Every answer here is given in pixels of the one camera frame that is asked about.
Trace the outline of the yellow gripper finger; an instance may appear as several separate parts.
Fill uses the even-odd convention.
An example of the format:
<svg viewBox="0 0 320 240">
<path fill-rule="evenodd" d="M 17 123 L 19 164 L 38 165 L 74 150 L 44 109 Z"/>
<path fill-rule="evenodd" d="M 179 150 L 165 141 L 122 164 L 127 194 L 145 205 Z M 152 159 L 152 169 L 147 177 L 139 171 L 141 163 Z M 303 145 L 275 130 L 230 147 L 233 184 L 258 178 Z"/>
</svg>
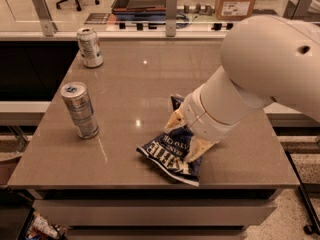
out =
<svg viewBox="0 0 320 240">
<path fill-rule="evenodd" d="M 215 144 L 216 144 L 215 141 L 208 141 L 197 136 L 192 136 L 188 140 L 188 149 L 187 149 L 187 154 L 184 157 L 184 161 L 185 162 L 195 161 Z"/>
<path fill-rule="evenodd" d="M 184 115 L 180 108 L 176 109 L 170 116 L 164 127 L 164 132 L 169 133 L 172 130 L 183 127 L 185 125 Z"/>
</svg>

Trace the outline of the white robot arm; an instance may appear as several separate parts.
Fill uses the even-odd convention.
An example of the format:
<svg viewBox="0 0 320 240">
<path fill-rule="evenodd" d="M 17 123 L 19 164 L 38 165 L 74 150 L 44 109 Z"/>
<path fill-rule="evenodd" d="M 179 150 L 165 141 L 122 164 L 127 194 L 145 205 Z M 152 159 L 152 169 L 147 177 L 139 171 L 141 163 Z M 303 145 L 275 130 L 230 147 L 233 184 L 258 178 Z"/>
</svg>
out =
<svg viewBox="0 0 320 240">
<path fill-rule="evenodd" d="M 310 22 L 253 16 L 221 45 L 221 66 L 186 96 L 166 125 L 194 134 L 186 162 L 200 157 L 247 115 L 274 102 L 320 121 L 320 28 Z"/>
</svg>

